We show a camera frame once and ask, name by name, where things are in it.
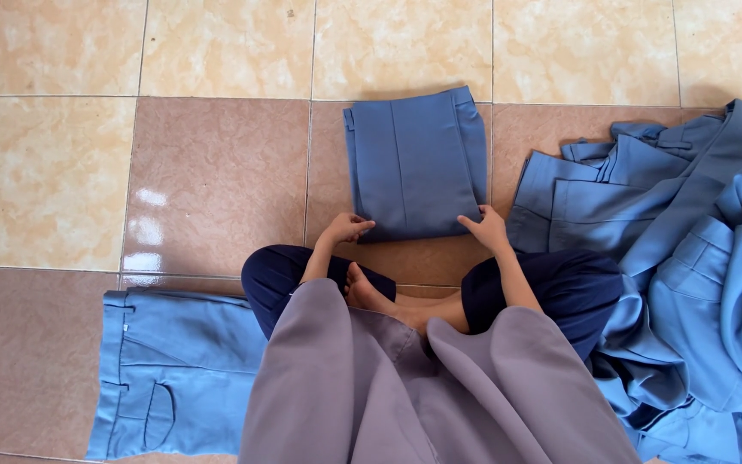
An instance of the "person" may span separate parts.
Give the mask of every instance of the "person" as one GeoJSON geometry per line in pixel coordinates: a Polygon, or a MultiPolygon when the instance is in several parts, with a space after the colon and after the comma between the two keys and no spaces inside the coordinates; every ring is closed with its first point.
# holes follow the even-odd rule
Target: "person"
{"type": "MultiPolygon", "coordinates": [[[[484,217],[502,221],[491,206],[484,217]]],[[[343,291],[348,305],[388,314],[425,334],[438,317],[460,333],[483,333],[506,306],[504,291],[531,294],[515,304],[540,309],[560,328],[585,360],[597,343],[614,305],[623,293],[623,278],[611,258],[585,249],[515,254],[508,239],[487,244],[479,225],[461,216],[464,226],[491,249],[493,258],[479,263],[462,279],[460,290],[443,299],[397,293],[397,282],[350,260],[332,256],[341,242],[355,242],[374,222],[342,213],[322,233],[314,249],[277,244],[254,252],[242,268],[242,287],[265,337],[288,304],[294,289],[323,271],[343,291]]]]}
{"type": "Polygon", "coordinates": [[[479,224],[460,221],[494,259],[442,300],[403,299],[332,257],[374,226],[352,215],[313,250],[254,253],[243,287],[269,341],[240,464],[641,462],[578,354],[619,272],[583,252],[518,256],[503,219],[481,211],[479,224]]]}

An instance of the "finger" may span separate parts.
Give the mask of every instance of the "finger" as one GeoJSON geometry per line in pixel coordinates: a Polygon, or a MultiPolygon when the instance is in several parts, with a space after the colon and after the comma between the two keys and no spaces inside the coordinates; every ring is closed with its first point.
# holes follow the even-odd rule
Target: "finger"
{"type": "Polygon", "coordinates": [[[463,215],[457,216],[457,221],[469,230],[471,230],[471,227],[476,225],[473,220],[470,220],[468,217],[463,215]]]}
{"type": "Polygon", "coordinates": [[[371,229],[371,228],[373,228],[376,225],[377,225],[376,222],[374,222],[372,220],[366,220],[366,221],[363,221],[363,222],[358,222],[356,224],[352,224],[351,227],[354,229],[354,232],[356,234],[358,234],[358,233],[360,233],[360,232],[362,232],[364,230],[371,229]]]}

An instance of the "tiled floor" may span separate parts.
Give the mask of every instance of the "tiled floor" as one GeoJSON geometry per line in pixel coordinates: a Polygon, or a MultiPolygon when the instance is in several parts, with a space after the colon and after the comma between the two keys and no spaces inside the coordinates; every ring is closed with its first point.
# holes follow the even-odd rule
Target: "tiled floor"
{"type": "MultiPolygon", "coordinates": [[[[505,214],[531,149],[742,98],[742,0],[0,0],[0,463],[84,455],[104,290],[240,293],[350,208],[343,107],[459,83],[505,214]]],[[[416,296],[488,256],[338,253],[416,296]]]]}

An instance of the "foot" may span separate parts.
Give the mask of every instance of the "foot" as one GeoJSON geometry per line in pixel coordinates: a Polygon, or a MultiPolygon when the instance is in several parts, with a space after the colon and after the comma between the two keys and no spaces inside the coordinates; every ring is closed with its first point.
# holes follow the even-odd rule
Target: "foot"
{"type": "Polygon", "coordinates": [[[348,285],[345,286],[345,301],[349,306],[390,315],[412,329],[420,330],[420,333],[425,332],[425,325],[420,324],[416,312],[411,308],[388,300],[385,295],[371,285],[357,263],[351,263],[345,277],[348,282],[348,285]]]}

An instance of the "dark blue trousers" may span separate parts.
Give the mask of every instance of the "dark blue trousers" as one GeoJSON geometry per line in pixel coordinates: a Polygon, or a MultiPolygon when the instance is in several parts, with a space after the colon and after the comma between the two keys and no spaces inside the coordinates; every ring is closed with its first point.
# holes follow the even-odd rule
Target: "dark blue trousers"
{"type": "MultiPolygon", "coordinates": [[[[256,250],[245,261],[242,287],[265,337],[271,337],[312,252],[311,248],[294,245],[272,245],[256,250]]],[[[517,259],[543,312],[557,324],[581,358],[587,358],[623,293],[623,278],[617,265],[600,253],[583,249],[526,253],[517,259]]],[[[328,278],[340,290],[345,286],[349,264],[348,259],[331,257],[328,278]]],[[[371,284],[394,301],[397,282],[362,269],[371,284]]],[[[505,309],[496,259],[487,259],[471,269],[460,288],[470,333],[485,332],[505,309]]]]}

